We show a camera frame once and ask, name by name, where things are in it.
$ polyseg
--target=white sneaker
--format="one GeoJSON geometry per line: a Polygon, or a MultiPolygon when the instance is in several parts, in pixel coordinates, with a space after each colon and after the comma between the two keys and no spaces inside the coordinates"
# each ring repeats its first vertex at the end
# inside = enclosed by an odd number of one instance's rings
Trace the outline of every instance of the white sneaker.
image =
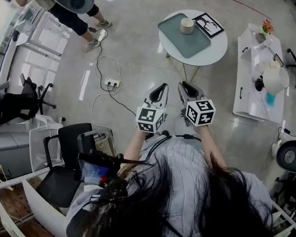
{"type": "Polygon", "coordinates": [[[108,20],[106,20],[103,24],[101,24],[100,22],[97,23],[97,26],[98,27],[102,27],[102,28],[109,28],[112,26],[112,23],[109,22],[108,20]]]}
{"type": "Polygon", "coordinates": [[[97,48],[100,45],[100,42],[97,39],[94,39],[94,41],[89,42],[87,45],[85,45],[84,51],[89,52],[94,48],[97,48]]]}

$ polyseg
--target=teal tray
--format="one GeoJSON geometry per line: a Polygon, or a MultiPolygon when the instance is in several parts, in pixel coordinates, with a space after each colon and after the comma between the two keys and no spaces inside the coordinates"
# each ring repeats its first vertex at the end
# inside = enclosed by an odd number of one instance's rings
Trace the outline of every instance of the teal tray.
{"type": "Polygon", "coordinates": [[[190,58],[210,46],[211,40],[196,25],[194,25],[191,34],[183,34],[180,30],[183,18],[187,18],[187,16],[183,13],[176,14],[160,22],[158,28],[168,37],[184,58],[190,58]]]}

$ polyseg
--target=long black hair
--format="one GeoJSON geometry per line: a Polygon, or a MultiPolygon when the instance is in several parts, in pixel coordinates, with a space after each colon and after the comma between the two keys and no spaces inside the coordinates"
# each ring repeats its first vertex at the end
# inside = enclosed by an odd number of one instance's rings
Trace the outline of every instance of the long black hair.
{"type": "MultiPolygon", "coordinates": [[[[247,180],[237,169],[212,166],[199,177],[199,207],[195,223],[203,237],[272,236],[268,217],[262,218],[250,199],[247,180]]],[[[172,172],[164,157],[154,164],[133,166],[112,180],[93,205],[85,227],[86,237],[161,237],[168,223],[172,172]]],[[[270,209],[265,207],[267,215],[270,209]]]]}

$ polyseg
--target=white cable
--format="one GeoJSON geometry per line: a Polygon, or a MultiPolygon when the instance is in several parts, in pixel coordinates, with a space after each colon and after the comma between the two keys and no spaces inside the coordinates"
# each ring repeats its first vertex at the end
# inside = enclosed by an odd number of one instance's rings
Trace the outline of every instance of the white cable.
{"type": "Polygon", "coordinates": [[[115,61],[117,62],[117,65],[118,65],[118,71],[119,71],[120,86],[119,86],[119,88],[117,89],[117,91],[114,92],[114,93],[102,93],[102,94],[97,95],[97,96],[94,98],[93,103],[92,103],[92,108],[91,108],[91,117],[92,117],[92,121],[93,121],[93,123],[94,123],[95,125],[97,125],[97,126],[101,126],[101,127],[109,128],[109,129],[112,131],[112,135],[113,135],[113,146],[114,146],[114,150],[115,150],[115,152],[116,152],[116,154],[117,154],[117,150],[116,150],[116,147],[115,147],[115,135],[114,135],[113,129],[110,128],[109,126],[106,126],[106,125],[96,124],[96,122],[95,122],[94,119],[93,119],[93,109],[94,109],[94,103],[95,103],[95,100],[96,100],[99,96],[110,95],[110,94],[111,94],[111,95],[115,95],[115,94],[117,94],[117,93],[120,91],[120,89],[122,88],[122,76],[121,76],[121,73],[120,73],[120,66],[119,66],[119,62],[118,62],[118,60],[116,60],[115,58],[112,58],[112,57],[109,57],[109,56],[103,55],[103,56],[101,56],[99,59],[97,59],[97,63],[95,64],[95,67],[94,67],[94,73],[95,73],[95,76],[96,76],[97,79],[100,81],[100,83],[104,83],[104,82],[101,81],[101,80],[98,78],[98,76],[97,76],[97,64],[98,64],[99,60],[101,60],[103,57],[108,57],[108,58],[113,59],[113,60],[115,60],[115,61]]]}

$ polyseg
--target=picture frame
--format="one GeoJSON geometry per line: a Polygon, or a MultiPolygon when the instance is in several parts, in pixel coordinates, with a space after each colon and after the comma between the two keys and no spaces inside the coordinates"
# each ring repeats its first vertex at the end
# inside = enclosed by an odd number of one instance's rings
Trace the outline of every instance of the picture frame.
{"type": "Polygon", "coordinates": [[[220,24],[218,24],[210,15],[203,13],[195,18],[196,25],[211,39],[212,37],[224,31],[220,24]]]}
{"type": "Polygon", "coordinates": [[[280,58],[280,56],[278,56],[278,54],[275,54],[275,55],[274,55],[273,60],[274,60],[274,61],[278,61],[279,64],[280,64],[280,66],[281,66],[281,68],[284,67],[284,62],[281,60],[281,58],[280,58]]]}

